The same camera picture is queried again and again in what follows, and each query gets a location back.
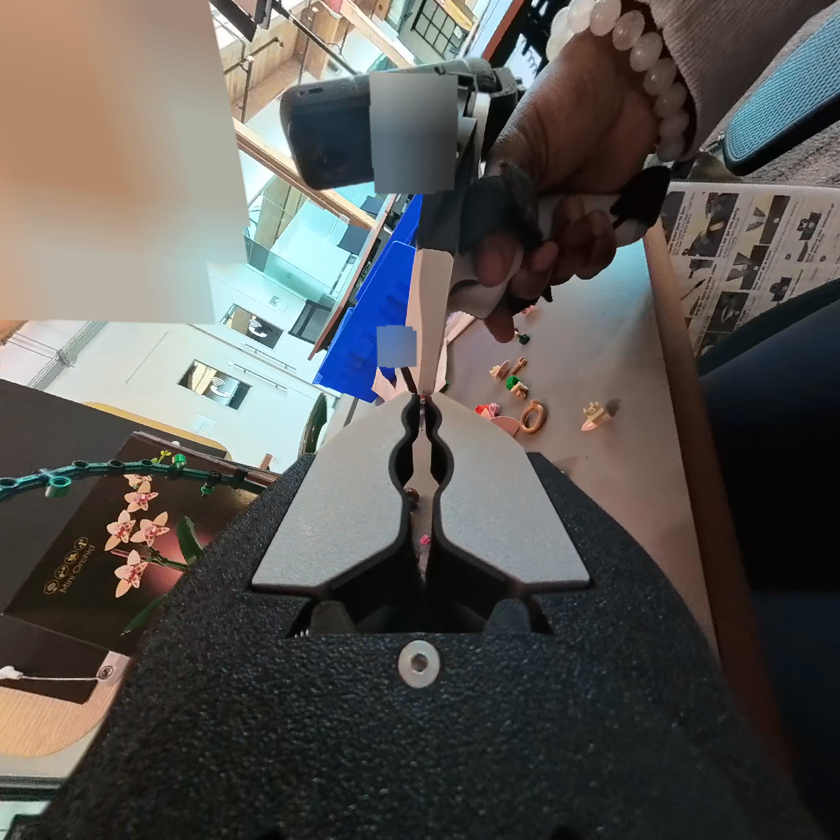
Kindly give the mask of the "person's right forearm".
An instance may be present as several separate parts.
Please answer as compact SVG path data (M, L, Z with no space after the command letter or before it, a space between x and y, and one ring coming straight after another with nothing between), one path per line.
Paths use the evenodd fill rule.
M643 1L641 6L687 91L687 127L679 140L659 145L662 160L681 161L697 152L762 72L762 36L751 31L749 2Z

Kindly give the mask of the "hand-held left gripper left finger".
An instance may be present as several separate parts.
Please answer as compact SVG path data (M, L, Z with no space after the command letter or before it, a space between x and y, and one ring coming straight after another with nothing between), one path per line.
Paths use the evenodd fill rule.
M404 392L330 438L252 579L254 589L326 594L405 543L421 401Z

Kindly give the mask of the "pale wooden table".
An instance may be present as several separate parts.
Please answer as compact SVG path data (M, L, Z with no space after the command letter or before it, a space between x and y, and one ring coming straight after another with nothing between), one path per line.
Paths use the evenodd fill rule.
M81 704L13 688L1 691L2 794L48 795L64 783L89 750L116 700L133 660L110 653L100 679Z

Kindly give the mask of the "blue mesh chair part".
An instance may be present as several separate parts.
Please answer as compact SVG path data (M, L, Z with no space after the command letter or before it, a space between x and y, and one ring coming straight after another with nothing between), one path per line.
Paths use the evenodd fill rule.
M750 175L839 120L839 14L760 83L723 134L724 164Z

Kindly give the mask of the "dark wall sign with handset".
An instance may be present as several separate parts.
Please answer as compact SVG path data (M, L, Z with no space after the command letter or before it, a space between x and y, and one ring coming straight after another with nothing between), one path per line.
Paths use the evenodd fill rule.
M283 333L281 329L258 314L236 304L226 311L221 323L245 336L249 341L258 343L269 350L276 348Z
M194 360L178 381L178 385L208 401L237 411L252 385L209 364Z

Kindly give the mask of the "blue plastic bin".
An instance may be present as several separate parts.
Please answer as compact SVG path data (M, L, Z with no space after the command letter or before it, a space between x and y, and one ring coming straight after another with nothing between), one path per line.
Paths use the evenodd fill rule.
M375 401L376 330L405 324L422 201L415 196L408 204L356 293L355 306L339 321L316 384L366 403Z

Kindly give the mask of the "wooden handrail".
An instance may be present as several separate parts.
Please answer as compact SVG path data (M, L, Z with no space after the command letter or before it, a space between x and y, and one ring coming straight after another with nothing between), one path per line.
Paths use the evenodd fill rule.
M268 172L296 188L308 200L329 211L340 220L358 228L372 229L374 219L334 190L320 191L303 180L294 161L263 140L257 132L233 119L238 149Z

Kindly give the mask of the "pink dome toy piece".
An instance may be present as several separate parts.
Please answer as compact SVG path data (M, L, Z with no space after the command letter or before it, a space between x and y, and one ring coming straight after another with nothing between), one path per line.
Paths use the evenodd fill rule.
M520 421L516 417L504 415L498 403L479 404L475 413L483 417L511 437L516 437L521 430Z

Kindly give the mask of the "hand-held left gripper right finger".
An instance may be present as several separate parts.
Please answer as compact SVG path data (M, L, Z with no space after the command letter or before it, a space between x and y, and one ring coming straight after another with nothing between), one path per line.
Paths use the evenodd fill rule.
M446 395L426 399L434 540L511 596L591 582L548 492L515 437Z

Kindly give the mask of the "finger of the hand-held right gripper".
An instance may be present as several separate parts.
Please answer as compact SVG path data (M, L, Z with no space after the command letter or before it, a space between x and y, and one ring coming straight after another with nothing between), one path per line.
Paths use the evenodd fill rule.
M408 295L408 327L416 334L416 393L434 393L445 341L447 305L454 258L446 251L417 248Z

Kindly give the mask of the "large black box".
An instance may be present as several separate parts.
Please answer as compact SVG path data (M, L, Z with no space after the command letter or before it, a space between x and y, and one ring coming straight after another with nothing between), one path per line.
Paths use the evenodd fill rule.
M196 452L232 460L222 444L152 421L121 416L66 398L1 380L1 477L116 458L132 432L143 431ZM51 499L38 487L1 504L1 609L35 569L90 491L93 479L74 480L64 497Z

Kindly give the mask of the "black flat box with emblem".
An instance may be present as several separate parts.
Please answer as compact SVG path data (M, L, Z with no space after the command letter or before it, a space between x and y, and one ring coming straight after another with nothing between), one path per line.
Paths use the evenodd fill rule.
M113 688L131 658L1 616L1 687L81 705L96 688Z

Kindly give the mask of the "printed instruction sheet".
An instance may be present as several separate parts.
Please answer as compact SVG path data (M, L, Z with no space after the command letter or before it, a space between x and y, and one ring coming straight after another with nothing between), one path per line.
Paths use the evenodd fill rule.
M661 223L695 357L839 277L839 189L672 181Z

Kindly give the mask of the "black orchid print box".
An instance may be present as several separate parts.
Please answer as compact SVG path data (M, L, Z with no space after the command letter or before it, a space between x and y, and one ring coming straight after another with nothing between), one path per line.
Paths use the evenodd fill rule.
M132 434L115 459L163 460L165 452L199 469L243 466L144 433ZM151 476L92 479L6 614L133 656L170 590L260 493L217 486L203 496L196 482Z

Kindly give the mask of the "grey desk with wooden edge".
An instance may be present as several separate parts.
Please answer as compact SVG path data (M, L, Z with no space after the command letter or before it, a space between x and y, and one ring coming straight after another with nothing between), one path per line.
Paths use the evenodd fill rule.
M668 576L719 655L738 708L773 765L791 758L763 662L747 577L718 454L679 309L664 234L621 248L591 280L553 290L519 328L521 348L478 322L447 347L446 392L474 412L522 405L489 369L524 356L524 381L548 419L519 434L619 522ZM590 402L621 400L614 418L582 432Z

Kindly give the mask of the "person's right hand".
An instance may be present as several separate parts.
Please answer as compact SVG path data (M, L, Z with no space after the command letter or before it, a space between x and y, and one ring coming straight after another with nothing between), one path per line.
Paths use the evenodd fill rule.
M516 166L539 194L566 196L548 239L509 280L510 294L535 300L547 287L591 279L612 262L613 224L606 213L585 213L580 195L617 193L654 151L658 126L627 53L589 29L574 35L519 102L486 164L486 175Z

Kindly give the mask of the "green toy brick stem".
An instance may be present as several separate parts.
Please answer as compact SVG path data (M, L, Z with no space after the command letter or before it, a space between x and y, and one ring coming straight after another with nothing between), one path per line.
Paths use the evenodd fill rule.
M279 475L261 469L247 469L228 462L219 463L219 469L199 469L187 464L185 455L164 452L163 460L141 459L122 461L112 458L104 462L74 460L69 465L19 477L1 478L1 501L6 502L26 493L41 490L47 499L66 497L76 480L117 476L163 477L169 481L189 480L201 486L203 496L216 487L232 487L257 494L279 479Z

